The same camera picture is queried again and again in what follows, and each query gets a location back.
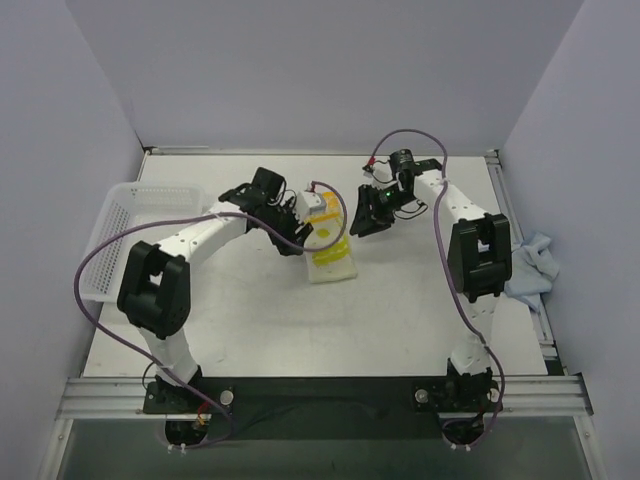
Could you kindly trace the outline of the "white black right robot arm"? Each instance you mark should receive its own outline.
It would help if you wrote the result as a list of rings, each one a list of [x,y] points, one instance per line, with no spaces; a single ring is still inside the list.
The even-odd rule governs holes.
[[[491,389],[493,319],[512,276],[510,224],[505,215],[489,213],[456,187],[446,162],[416,160],[401,149],[388,164],[390,179],[358,187],[349,233],[362,238],[385,231],[410,203],[431,210],[445,279],[464,325],[448,359],[454,378],[444,383],[443,396],[452,408],[463,410],[479,398],[477,382]]]

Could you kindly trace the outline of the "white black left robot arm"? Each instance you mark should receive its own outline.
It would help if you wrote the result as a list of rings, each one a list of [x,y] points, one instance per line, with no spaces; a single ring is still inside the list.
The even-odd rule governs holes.
[[[251,182],[222,193],[202,221],[189,221],[155,244],[139,241],[129,252],[117,308],[158,360],[156,376],[168,384],[166,399],[181,412],[195,409],[202,399],[196,381],[201,369],[184,331],[191,310],[191,269],[253,229],[266,231],[280,255],[301,255],[313,231],[307,220],[324,211],[326,202],[313,191],[284,200],[284,186],[283,176],[260,167]]]

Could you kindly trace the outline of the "yellow green patterned towel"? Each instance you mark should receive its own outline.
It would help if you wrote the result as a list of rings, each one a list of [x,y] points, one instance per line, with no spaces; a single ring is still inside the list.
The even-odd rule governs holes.
[[[321,195],[325,201],[324,210],[310,215],[307,220],[312,232],[304,246],[320,248],[319,252],[305,253],[309,282],[323,284],[354,279],[358,272],[349,239],[346,233],[341,233],[344,225],[341,204],[330,191]]]

